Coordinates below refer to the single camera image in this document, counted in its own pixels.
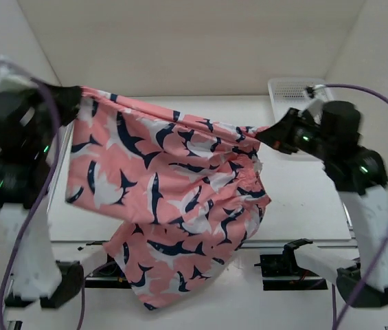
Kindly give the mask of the pink shark print shorts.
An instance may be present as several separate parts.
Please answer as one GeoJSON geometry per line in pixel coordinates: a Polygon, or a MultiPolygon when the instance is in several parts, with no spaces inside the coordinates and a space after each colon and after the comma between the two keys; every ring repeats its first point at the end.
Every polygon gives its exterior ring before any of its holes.
{"type": "Polygon", "coordinates": [[[147,309],[206,285],[257,232],[256,133],[82,88],[65,199],[122,222],[104,249],[147,309]]]}

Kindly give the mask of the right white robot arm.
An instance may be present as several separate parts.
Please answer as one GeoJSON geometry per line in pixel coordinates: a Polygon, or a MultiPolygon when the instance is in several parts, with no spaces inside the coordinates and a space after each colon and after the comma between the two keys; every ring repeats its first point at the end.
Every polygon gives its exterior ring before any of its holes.
{"type": "Polygon", "coordinates": [[[308,239],[284,246],[282,266],[292,275],[309,270],[330,281],[357,309],[388,305],[388,175],[382,157],[359,144],[361,113],[346,101],[317,100],[290,108],[273,126],[256,133],[283,154],[305,152],[323,163],[352,222],[359,261],[341,258],[308,239]]]}

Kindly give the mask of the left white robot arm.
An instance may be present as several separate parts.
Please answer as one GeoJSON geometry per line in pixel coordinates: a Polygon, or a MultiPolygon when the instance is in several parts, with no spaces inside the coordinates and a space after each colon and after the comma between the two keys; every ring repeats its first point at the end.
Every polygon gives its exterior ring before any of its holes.
{"type": "Polygon", "coordinates": [[[78,261],[57,261],[49,237],[48,190],[60,157],[59,130],[80,106],[79,87],[0,91],[0,224],[12,249],[0,301],[24,308],[39,302],[58,309],[79,294],[84,270],[78,261]]]}

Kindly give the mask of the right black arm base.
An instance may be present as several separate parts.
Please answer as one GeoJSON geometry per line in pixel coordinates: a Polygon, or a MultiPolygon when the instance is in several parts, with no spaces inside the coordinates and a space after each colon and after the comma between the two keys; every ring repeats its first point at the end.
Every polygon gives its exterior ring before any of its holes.
{"type": "Polygon", "coordinates": [[[327,290],[328,285],[308,269],[297,265],[295,250],[300,247],[285,245],[281,252],[268,252],[260,255],[260,261],[254,266],[259,267],[265,292],[327,290]]]}

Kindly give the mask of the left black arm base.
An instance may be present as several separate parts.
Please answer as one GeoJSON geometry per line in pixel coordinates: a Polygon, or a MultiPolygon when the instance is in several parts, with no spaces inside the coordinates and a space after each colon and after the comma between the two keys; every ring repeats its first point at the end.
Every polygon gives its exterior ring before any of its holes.
{"type": "Polygon", "coordinates": [[[123,271],[108,254],[103,265],[98,270],[89,274],[84,282],[85,288],[91,289],[130,289],[123,271]]]}

